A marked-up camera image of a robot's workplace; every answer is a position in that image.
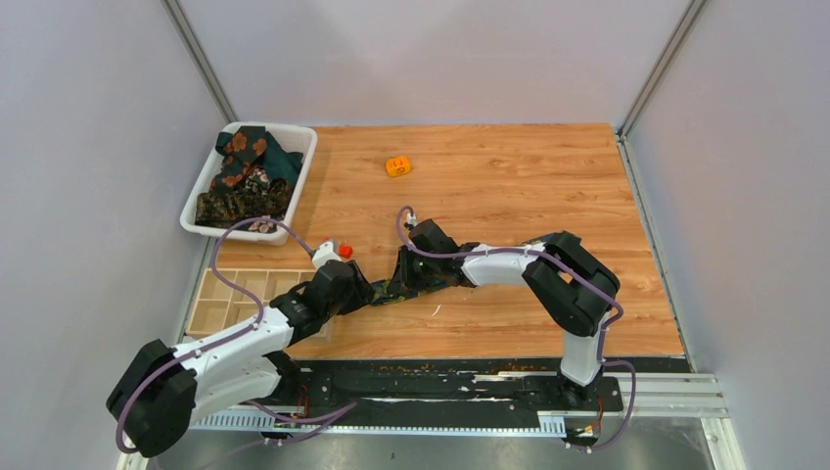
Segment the navy yellow floral tie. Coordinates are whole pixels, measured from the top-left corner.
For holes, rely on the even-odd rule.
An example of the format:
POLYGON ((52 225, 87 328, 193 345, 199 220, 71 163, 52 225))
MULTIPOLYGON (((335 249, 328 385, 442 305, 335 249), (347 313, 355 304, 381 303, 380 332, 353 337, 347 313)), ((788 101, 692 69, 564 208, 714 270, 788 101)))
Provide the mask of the navy yellow floral tie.
POLYGON ((438 278, 416 279, 407 284, 402 279, 384 279, 371 284, 373 297, 369 306, 388 306, 416 299, 446 289, 450 284, 438 278))

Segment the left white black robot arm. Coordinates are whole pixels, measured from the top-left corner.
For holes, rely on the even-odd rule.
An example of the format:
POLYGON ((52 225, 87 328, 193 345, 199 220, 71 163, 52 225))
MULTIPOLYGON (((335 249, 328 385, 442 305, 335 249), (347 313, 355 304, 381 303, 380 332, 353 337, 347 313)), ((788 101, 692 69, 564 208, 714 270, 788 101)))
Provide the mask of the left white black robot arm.
POLYGON ((292 402, 300 378, 288 370, 285 348, 368 306, 374 294, 355 261, 329 260, 247 320, 186 344, 145 344, 106 400, 118 448, 154 457, 230 406, 266 397, 292 402))

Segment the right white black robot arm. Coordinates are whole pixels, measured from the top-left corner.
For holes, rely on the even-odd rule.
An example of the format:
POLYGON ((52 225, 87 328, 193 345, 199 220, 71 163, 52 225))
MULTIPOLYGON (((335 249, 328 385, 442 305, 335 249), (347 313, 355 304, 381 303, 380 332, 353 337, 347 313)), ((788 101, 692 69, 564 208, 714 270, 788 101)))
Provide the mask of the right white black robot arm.
POLYGON ((410 208, 396 229, 403 243, 388 291, 395 297, 447 287, 513 285, 529 288, 565 332, 559 395, 584 408, 598 395, 604 331, 620 307, 618 277, 576 235, 555 232, 516 247, 457 244, 431 219, 410 208))

